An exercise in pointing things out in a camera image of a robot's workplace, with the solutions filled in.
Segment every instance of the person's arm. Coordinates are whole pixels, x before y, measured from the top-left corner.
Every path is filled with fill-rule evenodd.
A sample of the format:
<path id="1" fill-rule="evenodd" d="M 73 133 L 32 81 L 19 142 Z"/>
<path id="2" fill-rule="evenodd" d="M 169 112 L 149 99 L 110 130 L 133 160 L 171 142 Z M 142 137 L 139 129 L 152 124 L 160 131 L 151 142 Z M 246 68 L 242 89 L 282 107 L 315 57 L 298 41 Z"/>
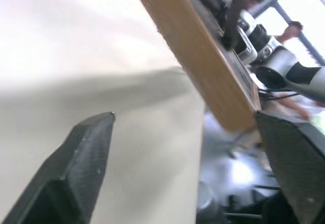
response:
<path id="1" fill-rule="evenodd" d="M 297 105 L 290 97 L 281 99 L 278 102 L 287 108 L 297 111 L 304 119 L 306 119 L 306 120 L 310 119 L 310 115 L 309 115 L 308 111 L 306 111 L 304 108 Z"/>

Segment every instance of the white surface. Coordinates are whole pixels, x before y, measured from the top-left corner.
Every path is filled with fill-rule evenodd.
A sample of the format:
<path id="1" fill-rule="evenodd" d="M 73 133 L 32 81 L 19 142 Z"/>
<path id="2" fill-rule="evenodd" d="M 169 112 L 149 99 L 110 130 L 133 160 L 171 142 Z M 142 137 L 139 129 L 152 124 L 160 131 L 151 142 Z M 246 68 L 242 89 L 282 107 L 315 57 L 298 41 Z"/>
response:
<path id="1" fill-rule="evenodd" d="M 194 223 L 203 101 L 139 0 L 0 0 L 0 218 L 86 117 L 115 111 L 92 223 Z"/>

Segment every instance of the wooden board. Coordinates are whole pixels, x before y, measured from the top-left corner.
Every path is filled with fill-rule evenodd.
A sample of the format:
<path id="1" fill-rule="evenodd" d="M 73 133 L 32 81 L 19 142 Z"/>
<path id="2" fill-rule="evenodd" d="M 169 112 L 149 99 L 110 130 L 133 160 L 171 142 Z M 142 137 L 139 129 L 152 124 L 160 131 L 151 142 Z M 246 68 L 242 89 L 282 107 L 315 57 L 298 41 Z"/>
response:
<path id="1" fill-rule="evenodd" d="M 219 26 L 198 0 L 141 0 L 220 124 L 254 126 L 256 86 L 234 52 L 218 42 Z"/>

